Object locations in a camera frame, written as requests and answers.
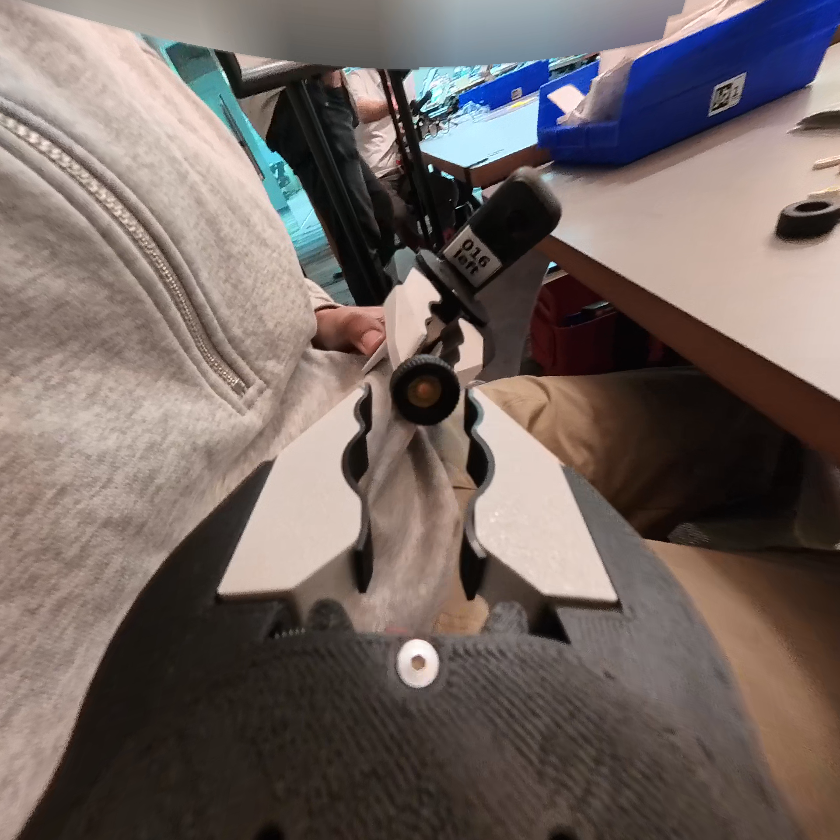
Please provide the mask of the crumpled white paper bags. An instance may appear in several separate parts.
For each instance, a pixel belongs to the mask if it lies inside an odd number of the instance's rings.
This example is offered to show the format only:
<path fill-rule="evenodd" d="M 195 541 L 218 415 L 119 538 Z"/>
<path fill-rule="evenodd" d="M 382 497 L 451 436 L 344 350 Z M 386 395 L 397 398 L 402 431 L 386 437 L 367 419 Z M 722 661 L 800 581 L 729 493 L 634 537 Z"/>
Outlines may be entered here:
<path fill-rule="evenodd" d="M 548 100 L 561 111 L 561 116 L 556 119 L 557 125 L 574 126 L 618 119 L 635 59 L 658 46 L 662 38 L 660 35 L 645 43 L 602 51 L 587 92 L 567 82 L 548 94 Z"/>

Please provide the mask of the red storage crate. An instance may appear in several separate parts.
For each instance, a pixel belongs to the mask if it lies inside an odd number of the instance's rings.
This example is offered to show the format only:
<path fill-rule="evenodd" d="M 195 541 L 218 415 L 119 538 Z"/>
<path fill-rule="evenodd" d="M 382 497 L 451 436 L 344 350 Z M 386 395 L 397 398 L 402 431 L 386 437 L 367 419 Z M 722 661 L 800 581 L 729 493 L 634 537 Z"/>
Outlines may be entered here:
<path fill-rule="evenodd" d="M 530 356 L 544 375 L 598 375 L 615 369 L 617 311 L 570 275 L 539 291 L 530 321 Z"/>

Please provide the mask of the person's tan trousers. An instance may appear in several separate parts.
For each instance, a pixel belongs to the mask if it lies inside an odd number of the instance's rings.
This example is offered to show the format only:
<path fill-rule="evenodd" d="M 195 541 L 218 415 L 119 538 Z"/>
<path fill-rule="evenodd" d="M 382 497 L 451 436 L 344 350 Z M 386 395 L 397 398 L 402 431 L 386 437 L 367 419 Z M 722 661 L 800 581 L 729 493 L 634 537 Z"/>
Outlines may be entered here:
<path fill-rule="evenodd" d="M 838 466 L 691 368 L 479 389 L 675 575 L 803 834 L 838 838 Z"/>

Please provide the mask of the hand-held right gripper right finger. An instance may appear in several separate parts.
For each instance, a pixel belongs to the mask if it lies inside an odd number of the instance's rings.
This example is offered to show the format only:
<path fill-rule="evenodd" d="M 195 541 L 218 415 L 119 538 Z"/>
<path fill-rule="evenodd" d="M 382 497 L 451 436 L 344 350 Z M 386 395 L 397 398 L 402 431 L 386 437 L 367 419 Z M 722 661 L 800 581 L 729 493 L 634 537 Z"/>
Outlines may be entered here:
<path fill-rule="evenodd" d="M 477 388 L 464 422 L 474 485 L 459 553 L 465 597 L 519 604 L 531 627 L 561 607 L 618 609 L 561 462 Z"/>

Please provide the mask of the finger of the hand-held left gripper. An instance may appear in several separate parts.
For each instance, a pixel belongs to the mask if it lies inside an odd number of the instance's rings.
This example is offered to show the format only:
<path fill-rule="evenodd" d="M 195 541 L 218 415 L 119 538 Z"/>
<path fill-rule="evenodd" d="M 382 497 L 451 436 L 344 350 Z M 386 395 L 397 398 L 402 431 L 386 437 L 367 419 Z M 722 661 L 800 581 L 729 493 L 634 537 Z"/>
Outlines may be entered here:
<path fill-rule="evenodd" d="M 432 315 L 429 321 L 429 352 L 449 365 L 461 386 L 477 383 L 485 367 L 484 336 L 465 318 L 444 323 L 438 315 Z"/>
<path fill-rule="evenodd" d="M 385 340 L 365 364 L 362 375 L 388 360 L 393 370 L 414 357 L 428 342 L 429 325 L 434 320 L 433 306 L 441 295 L 421 270 L 410 270 L 384 304 Z"/>

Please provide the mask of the person's left forearm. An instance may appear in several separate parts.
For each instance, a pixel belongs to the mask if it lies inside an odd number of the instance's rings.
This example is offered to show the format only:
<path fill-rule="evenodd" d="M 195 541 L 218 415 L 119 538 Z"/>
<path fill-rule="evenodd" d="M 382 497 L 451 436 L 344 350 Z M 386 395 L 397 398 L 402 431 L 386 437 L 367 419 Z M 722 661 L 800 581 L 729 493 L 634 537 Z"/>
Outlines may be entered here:
<path fill-rule="evenodd" d="M 464 509 L 473 485 L 466 475 L 464 396 L 441 424 L 406 423 L 392 409 L 388 364 L 363 377 L 362 360 L 310 350 L 319 406 L 336 403 L 362 381 L 371 384 L 371 464 L 362 488 L 371 510 L 374 549 L 366 593 L 344 600 L 353 627 L 365 633 L 429 634 L 456 594 Z"/>

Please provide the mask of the pile of loose lego pieces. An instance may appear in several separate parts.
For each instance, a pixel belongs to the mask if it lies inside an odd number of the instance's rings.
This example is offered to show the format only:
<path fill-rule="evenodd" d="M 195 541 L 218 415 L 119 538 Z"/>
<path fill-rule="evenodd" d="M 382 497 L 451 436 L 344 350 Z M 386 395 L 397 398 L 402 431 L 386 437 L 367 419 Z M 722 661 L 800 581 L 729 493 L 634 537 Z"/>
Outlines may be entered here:
<path fill-rule="evenodd" d="M 812 171 L 820 174 L 820 185 L 814 181 L 813 189 L 807 193 L 808 198 L 837 200 L 839 197 L 839 155 L 829 156 L 815 161 Z"/>

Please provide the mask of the blue plastic bin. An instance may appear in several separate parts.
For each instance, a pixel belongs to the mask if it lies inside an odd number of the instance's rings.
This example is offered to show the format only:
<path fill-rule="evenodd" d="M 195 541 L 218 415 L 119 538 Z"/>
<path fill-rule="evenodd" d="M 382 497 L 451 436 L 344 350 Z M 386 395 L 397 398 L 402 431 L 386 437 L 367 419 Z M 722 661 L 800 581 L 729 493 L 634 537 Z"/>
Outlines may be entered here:
<path fill-rule="evenodd" d="M 718 2 L 636 58 L 618 119 L 557 125 L 548 94 L 583 92 L 591 69 L 539 94 L 538 146 L 567 165 L 626 165 L 807 87 L 838 28 L 838 1 Z"/>
<path fill-rule="evenodd" d="M 550 80 L 551 59 L 535 60 L 516 66 L 497 78 L 458 95 L 458 110 L 495 111 L 538 92 Z"/>

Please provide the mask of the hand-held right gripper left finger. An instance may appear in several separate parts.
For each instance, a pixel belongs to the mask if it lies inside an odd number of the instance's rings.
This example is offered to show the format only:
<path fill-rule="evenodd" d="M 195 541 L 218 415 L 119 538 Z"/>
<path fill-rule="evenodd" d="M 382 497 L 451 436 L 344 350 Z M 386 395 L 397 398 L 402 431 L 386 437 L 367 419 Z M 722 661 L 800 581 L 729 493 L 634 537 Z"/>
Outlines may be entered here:
<path fill-rule="evenodd" d="M 299 616 L 321 600 L 366 593 L 371 386 L 363 384 L 284 448 L 270 468 L 220 581 L 225 602 L 281 600 Z"/>

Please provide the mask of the person's left hand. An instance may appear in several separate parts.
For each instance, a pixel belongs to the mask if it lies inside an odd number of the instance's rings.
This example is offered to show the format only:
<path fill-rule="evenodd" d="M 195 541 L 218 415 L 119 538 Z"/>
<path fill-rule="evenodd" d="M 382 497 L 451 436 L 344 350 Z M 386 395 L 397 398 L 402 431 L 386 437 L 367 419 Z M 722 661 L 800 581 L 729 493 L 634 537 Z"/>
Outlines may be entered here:
<path fill-rule="evenodd" d="M 360 354 L 370 358 L 385 341 L 383 307 L 336 306 L 315 312 L 312 345 L 317 350 Z"/>

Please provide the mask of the black lego tyre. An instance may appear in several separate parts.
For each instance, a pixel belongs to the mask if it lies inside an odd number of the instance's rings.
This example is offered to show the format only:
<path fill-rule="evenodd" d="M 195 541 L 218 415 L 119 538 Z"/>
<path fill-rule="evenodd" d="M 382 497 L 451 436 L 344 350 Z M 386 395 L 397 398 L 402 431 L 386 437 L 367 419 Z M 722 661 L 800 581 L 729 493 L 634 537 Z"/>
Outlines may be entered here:
<path fill-rule="evenodd" d="M 418 376 L 432 375 L 440 380 L 442 394 L 436 405 L 416 408 L 408 402 L 406 389 Z M 435 426 L 442 423 L 456 409 L 460 397 L 460 384 L 449 365 L 432 354 L 414 355 L 397 366 L 390 380 L 392 403 L 399 416 L 417 426 Z"/>
<path fill-rule="evenodd" d="M 781 209 L 774 235 L 785 241 L 801 241 L 830 234 L 839 224 L 839 203 L 809 198 Z"/>

